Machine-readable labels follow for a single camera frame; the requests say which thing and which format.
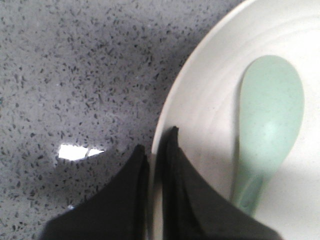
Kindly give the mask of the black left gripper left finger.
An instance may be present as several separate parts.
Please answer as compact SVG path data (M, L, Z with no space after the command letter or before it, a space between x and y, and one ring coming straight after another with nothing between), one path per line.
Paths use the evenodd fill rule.
M52 220L41 240L143 240L149 163L137 145L118 174L96 195Z

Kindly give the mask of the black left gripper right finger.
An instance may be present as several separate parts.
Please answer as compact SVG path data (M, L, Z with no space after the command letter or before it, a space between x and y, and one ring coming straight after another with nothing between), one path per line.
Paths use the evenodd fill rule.
M179 128L162 139L162 219L165 240L280 240L274 229L233 206L193 167L178 141Z

